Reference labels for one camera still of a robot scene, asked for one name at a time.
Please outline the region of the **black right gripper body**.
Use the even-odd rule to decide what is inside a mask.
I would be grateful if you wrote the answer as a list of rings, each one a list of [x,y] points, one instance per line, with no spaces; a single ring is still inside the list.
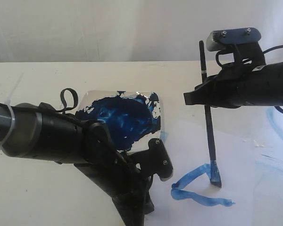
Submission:
[[[252,106],[252,102],[246,97],[245,80],[252,70],[251,64],[235,65],[227,63],[221,71],[206,79],[216,79],[217,94],[209,96],[212,107],[239,108]]]

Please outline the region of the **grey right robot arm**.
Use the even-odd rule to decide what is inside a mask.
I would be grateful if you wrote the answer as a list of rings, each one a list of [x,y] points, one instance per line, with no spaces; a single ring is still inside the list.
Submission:
[[[283,106],[283,62],[224,68],[183,96],[186,105]]]

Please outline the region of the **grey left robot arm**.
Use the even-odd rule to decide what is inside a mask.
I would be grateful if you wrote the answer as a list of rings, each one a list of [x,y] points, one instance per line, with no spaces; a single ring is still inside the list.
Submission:
[[[0,147],[9,157],[73,164],[111,198],[127,226],[142,226],[154,211],[153,178],[116,150],[103,122],[79,121],[44,105],[0,103]]]

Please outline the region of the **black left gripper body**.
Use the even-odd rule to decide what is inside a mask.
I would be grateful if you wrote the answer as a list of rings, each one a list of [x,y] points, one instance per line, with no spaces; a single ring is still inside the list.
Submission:
[[[85,163],[76,163],[84,175],[101,188],[117,204],[141,203],[154,209],[149,189],[152,178],[145,177],[125,154],[120,154],[111,139],[108,127],[99,121],[83,123],[82,156]]]

